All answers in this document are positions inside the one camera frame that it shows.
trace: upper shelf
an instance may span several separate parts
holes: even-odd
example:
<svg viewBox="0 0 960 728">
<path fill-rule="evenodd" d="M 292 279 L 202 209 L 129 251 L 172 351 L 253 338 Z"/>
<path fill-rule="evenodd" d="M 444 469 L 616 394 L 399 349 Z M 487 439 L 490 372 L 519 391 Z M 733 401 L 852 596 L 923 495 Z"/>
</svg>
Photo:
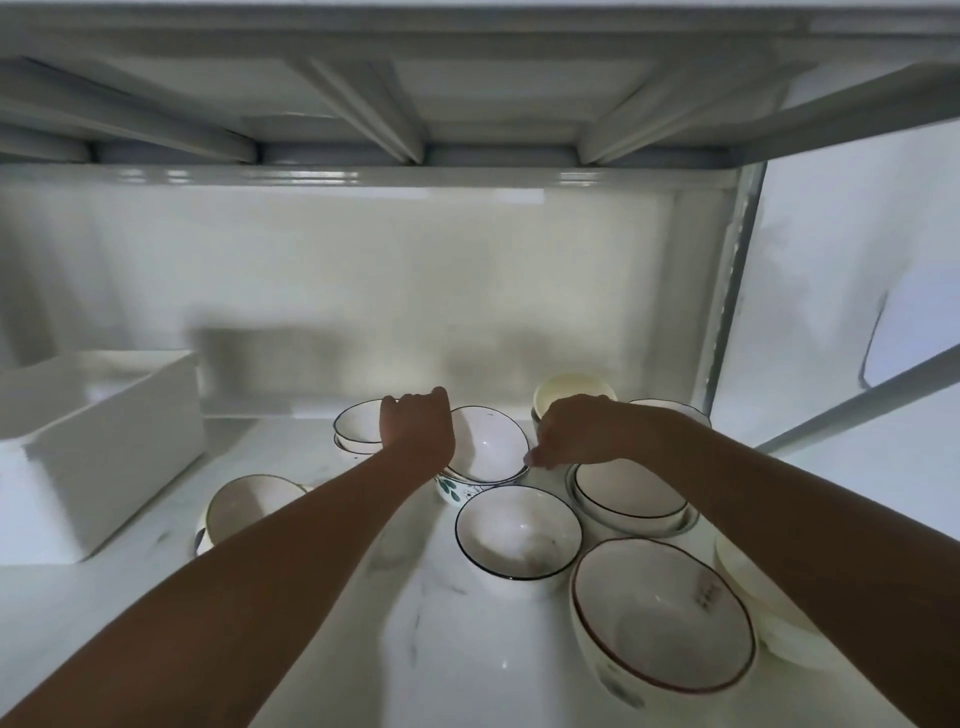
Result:
<svg viewBox="0 0 960 728">
<path fill-rule="evenodd" d="M 672 5 L 7 6 L 0 153 L 723 168 L 960 115 L 960 9 Z"/>
</svg>

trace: white bowl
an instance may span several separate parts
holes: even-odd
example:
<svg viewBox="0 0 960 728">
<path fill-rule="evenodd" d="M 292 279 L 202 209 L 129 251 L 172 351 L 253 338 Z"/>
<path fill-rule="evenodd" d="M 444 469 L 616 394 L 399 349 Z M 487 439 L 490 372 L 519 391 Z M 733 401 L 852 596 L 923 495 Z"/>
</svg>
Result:
<svg viewBox="0 0 960 728">
<path fill-rule="evenodd" d="M 450 413 L 456 449 L 446 470 L 463 480 L 493 484 L 520 477 L 530 449 L 520 425 L 489 407 L 459 407 Z"/>
<path fill-rule="evenodd" d="M 337 454 L 340 455 L 340 459 L 350 466 L 362 463 L 373 454 L 369 452 L 350 451 L 350 449 L 340 441 L 340 436 L 336 432 L 333 433 L 333 447 L 337 449 Z"/>
<path fill-rule="evenodd" d="M 835 669 L 847 663 L 790 597 L 723 534 L 717 534 L 716 553 L 717 570 L 747 605 L 757 635 L 771 652 L 810 669 Z"/>
<path fill-rule="evenodd" d="M 534 392 L 534 414 L 541 419 L 550 405 L 573 395 L 604 395 L 616 401 L 613 388 L 599 376 L 565 374 L 552 376 Z"/>
<path fill-rule="evenodd" d="M 458 478 L 450 477 L 446 473 L 434 475 L 434 482 L 437 484 L 437 493 L 454 508 L 463 508 L 472 497 L 483 493 L 492 485 L 481 485 L 479 483 L 468 483 Z"/>
<path fill-rule="evenodd" d="M 247 526 L 306 494 L 306 489 L 276 475 L 244 475 L 215 494 L 197 526 L 193 550 L 206 553 Z"/>
<path fill-rule="evenodd" d="M 333 432 L 350 452 L 369 455 L 380 452 L 380 400 L 367 400 L 348 407 L 333 421 Z"/>
<path fill-rule="evenodd" d="M 684 517 L 684 497 L 633 460 L 581 465 L 573 477 L 584 512 L 624 533 L 659 535 Z"/>
<path fill-rule="evenodd" d="M 716 571 L 670 544 L 595 546 L 573 572 L 570 605 L 591 671 L 635 708 L 702 710 L 754 663 L 743 603 Z"/>
<path fill-rule="evenodd" d="M 696 407 L 689 404 L 683 404 L 672 400 L 631 400 L 630 404 L 644 404 L 648 407 L 662 407 L 663 409 L 672 409 L 676 412 L 682 412 L 691 420 L 696 420 L 701 425 L 713 429 L 710 418 Z"/>
<path fill-rule="evenodd" d="M 563 585 L 584 533 L 570 507 L 526 485 L 501 485 L 457 514 L 457 544 L 494 594 L 535 599 Z"/>
</svg>

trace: white storage box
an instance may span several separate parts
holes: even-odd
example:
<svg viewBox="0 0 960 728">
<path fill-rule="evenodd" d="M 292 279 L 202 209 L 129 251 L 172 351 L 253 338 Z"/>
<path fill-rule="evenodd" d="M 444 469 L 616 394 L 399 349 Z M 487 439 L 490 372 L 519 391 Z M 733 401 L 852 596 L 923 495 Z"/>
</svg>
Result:
<svg viewBox="0 0 960 728">
<path fill-rule="evenodd" d="M 196 367 L 82 352 L 0 375 L 0 564 L 82 561 L 204 451 Z"/>
</svg>

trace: shelf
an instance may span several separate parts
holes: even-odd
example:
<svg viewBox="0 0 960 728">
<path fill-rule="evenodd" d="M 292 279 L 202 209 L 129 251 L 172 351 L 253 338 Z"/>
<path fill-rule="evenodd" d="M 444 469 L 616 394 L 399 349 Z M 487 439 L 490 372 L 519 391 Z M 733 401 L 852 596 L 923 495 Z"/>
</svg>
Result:
<svg viewBox="0 0 960 728">
<path fill-rule="evenodd" d="M 0 715 L 187 563 L 197 520 L 221 485 L 273 473 L 314 486 L 341 472 L 331 433 L 329 420 L 208 421 L 208 454 L 90 559 L 0 569 Z M 563 497 L 562 478 L 535 472 L 530 482 Z M 432 483 L 397 511 L 254 726 L 317 716 L 357 728 L 636 725 L 637 713 L 588 673 L 565 594 L 517 603 L 486 593 L 460 558 L 455 515 Z M 710 562 L 714 533 L 701 520 L 680 546 Z M 744 728 L 909 726 L 852 667 L 811 672 L 765 650 L 747 689 L 716 718 Z"/>
</svg>

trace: metal shelf frame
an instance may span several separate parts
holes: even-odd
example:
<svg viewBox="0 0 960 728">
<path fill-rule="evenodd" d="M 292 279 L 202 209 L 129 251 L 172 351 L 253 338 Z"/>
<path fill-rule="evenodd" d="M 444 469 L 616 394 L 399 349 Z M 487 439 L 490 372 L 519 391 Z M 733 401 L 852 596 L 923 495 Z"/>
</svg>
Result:
<svg viewBox="0 0 960 728">
<path fill-rule="evenodd" d="M 428 168 L 736 170 L 960 118 L 960 8 L 389 8 L 183 3 L 0 7 L 0 155 L 17 162 Z M 280 59 L 368 141 L 264 141 L 242 120 L 101 58 Z M 443 144 L 377 72 L 407 60 L 652 61 L 572 144 Z M 824 64 L 897 66 L 790 108 L 671 140 Z M 51 125 L 81 130 L 51 132 Z M 716 327 L 709 407 L 730 332 L 762 169 L 740 210 Z M 956 349 L 760 446 L 785 454 L 960 382 Z"/>
</svg>

